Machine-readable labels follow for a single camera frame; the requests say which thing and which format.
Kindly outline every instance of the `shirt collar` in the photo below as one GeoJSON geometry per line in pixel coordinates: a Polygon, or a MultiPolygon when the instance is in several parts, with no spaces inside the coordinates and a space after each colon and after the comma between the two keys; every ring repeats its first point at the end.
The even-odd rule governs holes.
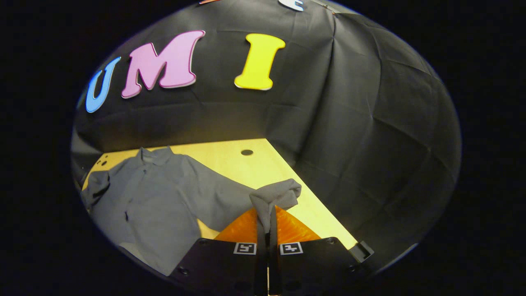
{"type": "Polygon", "coordinates": [[[150,151],[146,148],[141,147],[137,152],[135,158],[139,161],[140,164],[153,163],[154,165],[164,165],[170,157],[172,157],[173,152],[171,151],[170,146],[165,148],[157,149],[150,151]]]}

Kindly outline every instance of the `cloth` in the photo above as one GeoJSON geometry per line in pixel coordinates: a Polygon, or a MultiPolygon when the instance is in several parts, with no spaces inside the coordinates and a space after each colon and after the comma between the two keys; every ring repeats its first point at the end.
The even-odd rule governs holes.
{"type": "Polygon", "coordinates": [[[110,241],[133,244],[143,262],[170,275],[201,236],[196,219],[221,231],[252,206],[264,213],[273,197],[280,206],[292,205],[288,184],[294,183],[254,190],[170,147],[141,148],[109,171],[92,172],[81,197],[110,241]],[[267,204],[254,204],[250,194],[255,192],[254,198],[267,204]]]}

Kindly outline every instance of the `orange soft pad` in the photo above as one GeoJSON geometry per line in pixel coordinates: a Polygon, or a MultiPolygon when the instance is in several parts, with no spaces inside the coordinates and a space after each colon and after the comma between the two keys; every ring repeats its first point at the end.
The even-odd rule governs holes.
{"type": "MultiPolygon", "coordinates": [[[[257,243],[256,219],[256,209],[252,208],[230,223],[215,239],[227,242],[257,243]]],[[[278,244],[321,239],[296,217],[278,206],[276,207],[276,220],[278,244]]]]}

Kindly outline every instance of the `blue letter u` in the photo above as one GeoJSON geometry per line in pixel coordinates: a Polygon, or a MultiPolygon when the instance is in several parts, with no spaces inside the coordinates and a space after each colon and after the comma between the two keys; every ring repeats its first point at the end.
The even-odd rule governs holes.
{"type": "Polygon", "coordinates": [[[95,76],[93,76],[92,80],[89,82],[88,87],[88,93],[86,94],[86,111],[89,113],[93,113],[97,111],[102,104],[104,104],[104,100],[106,99],[106,96],[108,95],[109,90],[109,83],[112,80],[112,74],[113,69],[115,68],[115,65],[120,61],[120,57],[114,59],[111,61],[106,68],[104,68],[104,71],[106,73],[104,74],[104,80],[102,81],[102,88],[100,89],[100,93],[97,97],[95,97],[95,85],[97,84],[98,77],[102,73],[102,71],[97,72],[95,76]]]}

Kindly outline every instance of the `letter m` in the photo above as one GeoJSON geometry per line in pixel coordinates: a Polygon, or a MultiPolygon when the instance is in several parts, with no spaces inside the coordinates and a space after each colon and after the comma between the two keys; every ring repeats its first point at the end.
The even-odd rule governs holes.
{"type": "Polygon", "coordinates": [[[194,83],[196,75],[191,72],[192,53],[195,44],[203,36],[205,36],[205,31],[190,31],[179,34],[166,45],[159,55],[157,55],[153,43],[145,44],[132,51],[122,97],[130,98],[140,93],[139,74],[148,90],[154,88],[155,82],[164,67],[166,67],[165,75],[159,80],[161,87],[183,87],[194,83]]]}

